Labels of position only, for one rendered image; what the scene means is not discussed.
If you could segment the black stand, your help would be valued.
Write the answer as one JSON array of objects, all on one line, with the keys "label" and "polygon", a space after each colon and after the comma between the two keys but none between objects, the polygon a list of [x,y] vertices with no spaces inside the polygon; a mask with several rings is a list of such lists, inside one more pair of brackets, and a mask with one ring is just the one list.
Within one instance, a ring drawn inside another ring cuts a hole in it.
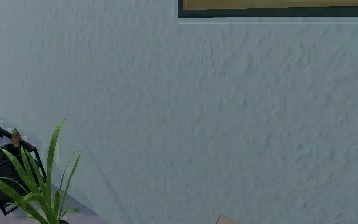
[{"label": "black stand", "polygon": [[[20,154],[20,147],[23,147],[30,153],[33,153],[35,156],[35,162],[37,163],[39,170],[43,176],[46,175],[44,167],[39,157],[39,153],[36,147],[32,146],[28,142],[22,141],[20,142],[19,147],[14,147],[11,144],[12,132],[6,131],[0,127],[0,177],[7,177],[7,184],[12,187],[15,191],[17,191],[21,195],[25,195],[28,191],[28,188],[25,186],[24,181],[19,177],[14,165],[8,159],[8,157],[3,153],[3,149],[6,149],[13,156],[15,156],[20,164],[23,164]],[[3,193],[0,189],[0,209],[4,215],[9,214],[13,210],[16,209],[16,206],[13,205],[13,200]]]}]

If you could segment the green house plant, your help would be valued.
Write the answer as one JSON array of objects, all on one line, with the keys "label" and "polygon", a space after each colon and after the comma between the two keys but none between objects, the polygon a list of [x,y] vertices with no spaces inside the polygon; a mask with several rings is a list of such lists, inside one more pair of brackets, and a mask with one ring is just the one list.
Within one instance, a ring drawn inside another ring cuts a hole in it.
[{"label": "green house plant", "polygon": [[74,160],[74,163],[69,175],[66,175],[68,166],[65,166],[58,188],[52,190],[56,145],[64,124],[65,120],[62,120],[51,135],[44,174],[41,173],[40,164],[23,146],[19,147],[18,155],[7,148],[1,149],[19,176],[18,180],[8,176],[0,177],[0,191],[9,198],[7,205],[21,208],[27,213],[26,219],[34,219],[39,224],[65,224],[64,217],[67,214],[79,213],[78,208],[66,208],[65,203],[82,151],[75,151],[70,155],[68,161]]}]

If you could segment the small brown figurine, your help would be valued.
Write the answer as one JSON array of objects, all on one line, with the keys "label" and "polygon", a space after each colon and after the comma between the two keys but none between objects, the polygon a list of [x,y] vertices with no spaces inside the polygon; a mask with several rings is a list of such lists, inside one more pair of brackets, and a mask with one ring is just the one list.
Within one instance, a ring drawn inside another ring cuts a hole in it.
[{"label": "small brown figurine", "polygon": [[12,137],[11,137],[11,144],[14,147],[19,147],[21,141],[22,141],[22,137],[21,137],[19,131],[16,128],[14,128],[13,133],[12,133]]}]

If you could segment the dark framed wall picture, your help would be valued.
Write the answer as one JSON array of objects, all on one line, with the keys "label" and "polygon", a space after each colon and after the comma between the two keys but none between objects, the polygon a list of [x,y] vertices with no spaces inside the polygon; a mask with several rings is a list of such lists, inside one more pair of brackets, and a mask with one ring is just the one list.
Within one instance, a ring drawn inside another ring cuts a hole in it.
[{"label": "dark framed wall picture", "polygon": [[178,0],[178,17],[358,17],[358,0]]}]

